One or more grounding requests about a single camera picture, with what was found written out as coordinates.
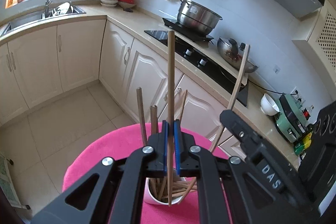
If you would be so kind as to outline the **black gas cooktop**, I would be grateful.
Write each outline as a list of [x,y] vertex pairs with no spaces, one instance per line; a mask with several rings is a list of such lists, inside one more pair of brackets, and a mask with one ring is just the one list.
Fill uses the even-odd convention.
[[[148,34],[152,38],[158,40],[163,45],[167,46],[168,31],[159,30],[144,30],[144,33]],[[179,54],[193,66],[202,71],[205,75],[214,80],[228,93],[232,94],[236,83],[236,77],[230,74],[227,70],[215,63],[208,56],[201,51],[197,50],[190,43],[175,35],[175,53]],[[248,101],[248,84],[240,85],[237,100],[247,107]]]

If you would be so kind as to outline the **cream lower cabinets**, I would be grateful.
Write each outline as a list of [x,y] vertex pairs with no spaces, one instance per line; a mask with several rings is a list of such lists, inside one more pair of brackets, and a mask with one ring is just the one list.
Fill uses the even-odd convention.
[[[175,66],[175,114],[188,90],[183,127],[214,139],[230,94],[187,60],[178,57]],[[95,81],[135,121],[142,88],[145,116],[156,105],[164,119],[167,76],[163,47],[146,35],[105,19],[39,25],[1,42],[1,124]]]

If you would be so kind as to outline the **steel stock pot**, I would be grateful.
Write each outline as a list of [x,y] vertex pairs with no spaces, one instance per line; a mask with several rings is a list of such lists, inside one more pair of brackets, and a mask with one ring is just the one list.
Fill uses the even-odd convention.
[[212,10],[191,0],[180,0],[177,21],[186,28],[207,36],[223,18]]

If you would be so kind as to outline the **pink white utensil cup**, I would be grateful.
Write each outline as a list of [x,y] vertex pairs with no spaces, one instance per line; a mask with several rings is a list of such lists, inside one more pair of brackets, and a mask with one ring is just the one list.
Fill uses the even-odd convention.
[[[175,205],[179,203],[189,186],[189,182],[184,178],[173,178],[173,192],[171,198],[171,204]],[[168,205],[168,187],[167,179],[164,178],[147,178],[144,201],[152,205]]]

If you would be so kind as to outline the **white bowl on counter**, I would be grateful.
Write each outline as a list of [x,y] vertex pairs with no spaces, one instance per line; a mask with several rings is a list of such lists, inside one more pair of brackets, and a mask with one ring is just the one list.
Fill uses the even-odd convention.
[[276,102],[269,94],[264,94],[260,101],[260,108],[262,112],[267,116],[274,116],[280,112]]

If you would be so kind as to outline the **steel wok with lid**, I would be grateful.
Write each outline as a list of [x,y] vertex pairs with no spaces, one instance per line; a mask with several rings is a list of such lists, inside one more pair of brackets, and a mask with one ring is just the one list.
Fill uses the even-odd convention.
[[218,38],[217,49],[221,57],[236,69],[240,69],[245,50],[245,44],[238,43],[232,39]]

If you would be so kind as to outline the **white green storage rack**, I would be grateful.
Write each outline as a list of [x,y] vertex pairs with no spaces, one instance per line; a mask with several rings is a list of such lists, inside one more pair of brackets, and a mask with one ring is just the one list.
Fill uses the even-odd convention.
[[14,162],[5,157],[3,153],[1,153],[0,158],[0,176],[1,176],[1,190],[3,191],[4,195],[6,196],[7,200],[9,201],[12,207],[20,208],[20,209],[27,209],[30,210],[30,206],[28,204],[22,205],[17,192],[15,191],[13,180],[10,176],[9,165],[14,165]]

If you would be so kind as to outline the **steel kitchen sink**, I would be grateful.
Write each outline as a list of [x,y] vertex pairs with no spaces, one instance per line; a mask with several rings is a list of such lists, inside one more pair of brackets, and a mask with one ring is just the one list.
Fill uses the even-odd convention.
[[71,5],[69,2],[63,3],[62,5],[52,9],[47,15],[44,11],[36,11],[9,21],[9,23],[1,26],[1,36],[18,30],[21,27],[25,27],[36,22],[41,22],[49,18],[80,14],[85,14],[85,11],[78,6]]

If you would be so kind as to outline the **wooden chopstick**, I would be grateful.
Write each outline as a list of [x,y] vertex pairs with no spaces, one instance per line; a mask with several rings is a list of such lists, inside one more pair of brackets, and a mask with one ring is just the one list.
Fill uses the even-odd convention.
[[[244,72],[245,72],[245,64],[248,60],[249,52],[250,52],[250,45],[246,44],[245,49],[244,49],[244,53],[243,53],[243,58],[242,58],[241,65],[240,65],[240,69],[239,69],[239,74],[238,74],[238,77],[236,79],[236,83],[235,83],[233,92],[231,94],[230,100],[228,102],[228,106],[227,106],[228,110],[233,109],[236,98],[238,96],[238,92],[239,92],[239,89],[240,89],[240,85],[242,83],[243,75],[244,75]],[[213,153],[215,148],[218,146],[219,140],[223,135],[224,129],[225,129],[224,126],[221,125],[220,128],[219,128],[219,131],[215,135],[215,140],[211,143],[211,146],[209,148],[209,151],[211,153]],[[179,201],[178,205],[181,204],[182,201],[186,198],[186,196],[189,194],[189,192],[193,189],[196,182],[197,182],[196,178],[193,178],[189,182],[188,187],[185,190],[185,192],[183,193],[183,195],[181,196],[181,200]]]
[[172,205],[173,195],[173,154],[174,154],[174,61],[175,61],[175,33],[168,32],[168,86],[167,86],[167,193],[169,207]]

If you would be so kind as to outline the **green kitchen appliance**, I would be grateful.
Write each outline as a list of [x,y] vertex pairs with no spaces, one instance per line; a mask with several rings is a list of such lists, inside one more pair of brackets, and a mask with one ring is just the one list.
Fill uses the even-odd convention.
[[276,100],[280,112],[274,116],[277,131],[289,142],[294,143],[313,128],[308,122],[310,114],[302,108],[301,100],[291,94],[282,94]]

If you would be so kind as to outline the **black induction cooker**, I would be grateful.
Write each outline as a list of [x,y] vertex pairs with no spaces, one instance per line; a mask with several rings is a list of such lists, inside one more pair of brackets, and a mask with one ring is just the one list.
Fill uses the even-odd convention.
[[162,18],[164,25],[182,34],[193,42],[210,42],[213,37],[204,35],[181,25],[176,19]]

